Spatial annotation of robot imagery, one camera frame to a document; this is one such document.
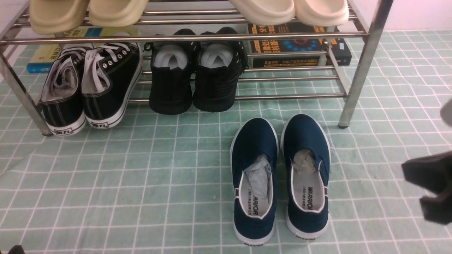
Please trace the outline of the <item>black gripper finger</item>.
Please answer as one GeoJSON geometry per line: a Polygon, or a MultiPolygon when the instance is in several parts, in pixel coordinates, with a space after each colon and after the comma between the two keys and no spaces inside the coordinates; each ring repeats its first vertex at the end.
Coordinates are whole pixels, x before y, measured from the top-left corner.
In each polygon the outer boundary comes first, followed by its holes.
{"type": "Polygon", "coordinates": [[[452,152],[409,159],[402,163],[405,180],[439,194],[451,186],[452,152]]]}

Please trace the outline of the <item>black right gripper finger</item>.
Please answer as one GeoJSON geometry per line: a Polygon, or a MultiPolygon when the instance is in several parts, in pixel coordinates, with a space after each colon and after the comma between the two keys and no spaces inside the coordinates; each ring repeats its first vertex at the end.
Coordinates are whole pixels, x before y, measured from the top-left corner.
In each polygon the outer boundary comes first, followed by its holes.
{"type": "Polygon", "coordinates": [[[452,196],[441,193],[435,197],[423,196],[419,199],[426,221],[441,225],[448,225],[452,222],[452,196]]]}

